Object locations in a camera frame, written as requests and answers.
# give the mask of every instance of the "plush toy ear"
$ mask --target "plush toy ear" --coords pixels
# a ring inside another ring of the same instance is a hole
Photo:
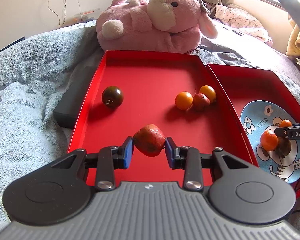
[[[199,29],[207,38],[215,39],[218,36],[218,31],[215,25],[205,12],[201,12],[199,17]]]

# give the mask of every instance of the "orange tomato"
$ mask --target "orange tomato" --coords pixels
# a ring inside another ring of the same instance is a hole
[[[180,110],[187,110],[192,105],[192,95],[189,92],[181,92],[176,96],[175,104]]]
[[[287,119],[282,120],[281,124],[279,124],[279,127],[290,127],[290,126],[292,126],[292,123]]]
[[[201,87],[199,93],[204,94],[210,100],[210,103],[216,101],[217,95],[215,90],[211,86]]]
[[[265,131],[260,137],[262,147],[267,151],[274,151],[278,146],[279,139],[271,130]]]

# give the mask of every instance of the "black round joint cover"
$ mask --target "black round joint cover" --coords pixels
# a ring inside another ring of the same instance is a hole
[[[222,215],[244,224],[270,224],[286,219],[296,201],[293,188],[243,160],[240,162],[246,167],[220,166],[223,176],[209,189],[210,203]]]
[[[11,220],[45,226],[81,212],[91,195],[90,187],[73,169],[47,165],[12,182],[4,191],[2,202]]]

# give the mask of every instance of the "blue plate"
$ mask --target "blue plate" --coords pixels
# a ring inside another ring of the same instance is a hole
[[[281,107],[260,100],[248,103],[240,116],[259,167],[288,183],[293,183],[300,178],[300,140],[290,140],[291,151],[286,157],[279,157],[275,151],[267,152],[260,145],[262,133],[266,130],[274,131],[283,119],[290,120],[292,124],[296,123]]]

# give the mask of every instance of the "gray gripper base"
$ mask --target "gray gripper base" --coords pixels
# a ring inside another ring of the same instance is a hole
[[[286,221],[264,227],[231,222],[200,193],[184,191],[176,182],[123,182],[114,191],[97,193],[82,213],[66,222],[45,227],[12,222],[0,232],[0,240],[65,239],[296,240],[300,234]]]

